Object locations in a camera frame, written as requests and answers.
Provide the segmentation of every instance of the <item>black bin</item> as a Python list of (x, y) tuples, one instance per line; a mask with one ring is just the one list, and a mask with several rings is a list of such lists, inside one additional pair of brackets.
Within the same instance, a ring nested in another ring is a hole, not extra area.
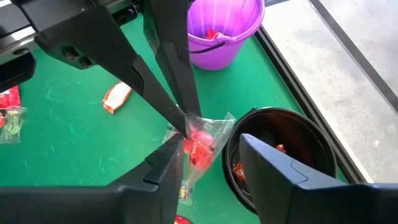
[(238, 146), (242, 133), (251, 134), (270, 146), (283, 144), (290, 157), (336, 177), (335, 154), (316, 124), (301, 114), (282, 108), (253, 109), (235, 124), (223, 149), (223, 170), (226, 181), (237, 198), (254, 213), (256, 210), (246, 184), (233, 172), (239, 162)]

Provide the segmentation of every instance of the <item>green floor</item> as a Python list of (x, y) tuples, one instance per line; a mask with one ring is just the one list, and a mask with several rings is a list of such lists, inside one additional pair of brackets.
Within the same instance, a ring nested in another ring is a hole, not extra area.
[[(123, 31), (165, 84), (142, 33), (142, 18)], [(167, 122), (137, 94), (114, 115), (102, 109), (104, 94), (118, 82), (102, 68), (80, 71), (40, 50), (34, 55), (35, 77), (21, 86), (27, 108), (21, 143), (0, 146), (1, 186), (106, 185), (161, 144)], [(195, 79), (206, 118), (220, 119), (227, 111), (240, 118), (264, 106), (300, 111), (255, 38), (230, 67), (195, 69)], [(199, 180), (194, 197), (192, 206), (178, 208), (194, 223), (259, 222), (228, 188), (220, 158)]]

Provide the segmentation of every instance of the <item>black metal frame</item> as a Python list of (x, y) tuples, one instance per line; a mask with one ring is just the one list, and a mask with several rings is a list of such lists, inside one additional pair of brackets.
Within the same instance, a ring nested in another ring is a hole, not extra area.
[(322, 116), (318, 107), (313, 102), (310, 95), (307, 93), (300, 80), (287, 63), (286, 59), (282, 56), (265, 28), (260, 27), (255, 36), (271, 62), (274, 64), (280, 76), (285, 81), (287, 87), (292, 92), (305, 115), (317, 124), (330, 140), (331, 146), (336, 154), (337, 165), (341, 169), (347, 181), (351, 184), (366, 182), (366, 179), (355, 166), (353, 160), (344, 149), (344, 146), (339, 141), (326, 119)]

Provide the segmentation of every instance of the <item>white floor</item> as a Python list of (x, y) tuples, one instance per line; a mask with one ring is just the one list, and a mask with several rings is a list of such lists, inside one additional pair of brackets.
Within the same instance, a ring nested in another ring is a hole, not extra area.
[[(321, 2), (398, 95), (398, 2)], [(267, 7), (262, 25), (368, 182), (398, 182), (398, 116), (310, 2)]]

